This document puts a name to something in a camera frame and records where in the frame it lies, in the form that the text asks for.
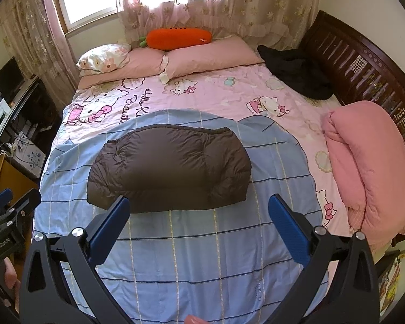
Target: white floral pillow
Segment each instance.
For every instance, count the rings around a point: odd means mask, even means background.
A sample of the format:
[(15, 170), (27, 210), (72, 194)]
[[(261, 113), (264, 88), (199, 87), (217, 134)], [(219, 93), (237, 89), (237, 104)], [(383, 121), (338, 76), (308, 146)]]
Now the white floral pillow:
[(81, 56), (76, 66), (80, 76), (108, 73), (124, 67), (129, 62), (129, 44), (108, 44), (95, 47)]

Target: headboard lattice panel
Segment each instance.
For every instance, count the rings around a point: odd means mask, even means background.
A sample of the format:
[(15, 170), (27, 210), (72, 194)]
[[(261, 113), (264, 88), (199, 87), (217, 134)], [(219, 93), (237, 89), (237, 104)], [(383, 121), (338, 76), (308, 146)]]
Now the headboard lattice panel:
[(300, 48), (316, 59), (343, 104), (378, 103), (405, 141), (405, 73), (381, 49), (339, 19), (320, 11)]

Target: orange carrot pillow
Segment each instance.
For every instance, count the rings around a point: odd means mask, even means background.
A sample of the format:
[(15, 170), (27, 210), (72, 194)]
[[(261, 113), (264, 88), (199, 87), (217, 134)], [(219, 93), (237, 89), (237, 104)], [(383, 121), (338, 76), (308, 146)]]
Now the orange carrot pillow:
[(161, 28), (150, 31), (140, 46), (170, 51), (195, 45), (204, 45), (212, 41), (209, 31), (198, 28)]

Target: down jacket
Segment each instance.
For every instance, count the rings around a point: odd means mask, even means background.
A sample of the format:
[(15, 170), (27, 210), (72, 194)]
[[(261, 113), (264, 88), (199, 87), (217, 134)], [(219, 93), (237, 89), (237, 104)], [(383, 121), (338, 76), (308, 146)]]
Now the down jacket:
[(155, 124), (107, 141), (87, 201), (107, 210), (123, 195), (131, 213), (208, 210), (244, 201), (250, 177), (251, 160), (229, 128)]

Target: folded pink quilt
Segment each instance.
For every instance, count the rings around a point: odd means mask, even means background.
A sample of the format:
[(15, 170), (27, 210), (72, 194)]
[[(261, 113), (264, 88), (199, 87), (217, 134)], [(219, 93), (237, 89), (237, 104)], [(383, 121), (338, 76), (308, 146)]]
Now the folded pink quilt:
[(405, 233), (405, 143), (388, 113), (359, 101), (328, 113), (323, 131), (351, 227), (373, 250)]

